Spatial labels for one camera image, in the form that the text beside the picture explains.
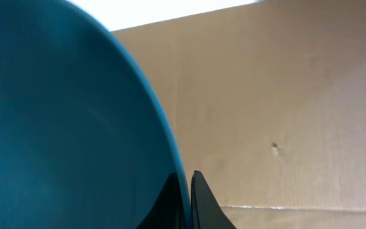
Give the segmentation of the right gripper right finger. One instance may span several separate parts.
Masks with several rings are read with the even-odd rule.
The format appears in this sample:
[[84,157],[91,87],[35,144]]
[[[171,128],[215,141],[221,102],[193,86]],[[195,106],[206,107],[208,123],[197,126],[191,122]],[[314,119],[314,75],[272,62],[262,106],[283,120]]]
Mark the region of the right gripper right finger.
[[198,170],[194,171],[191,179],[191,212],[194,229],[236,229]]

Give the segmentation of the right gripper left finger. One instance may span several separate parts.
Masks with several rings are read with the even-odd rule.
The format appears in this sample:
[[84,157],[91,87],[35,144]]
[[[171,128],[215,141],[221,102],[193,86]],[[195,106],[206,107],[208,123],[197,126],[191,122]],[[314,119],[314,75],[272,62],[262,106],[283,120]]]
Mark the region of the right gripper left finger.
[[137,229],[181,229],[182,197],[176,173],[166,179],[154,205]]

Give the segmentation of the dark blue plate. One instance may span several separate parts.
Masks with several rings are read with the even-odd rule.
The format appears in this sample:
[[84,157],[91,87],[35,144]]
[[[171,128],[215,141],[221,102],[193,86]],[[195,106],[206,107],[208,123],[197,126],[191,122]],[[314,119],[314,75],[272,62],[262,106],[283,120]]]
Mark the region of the dark blue plate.
[[0,228],[137,228],[184,170],[123,45],[68,1],[0,1]]

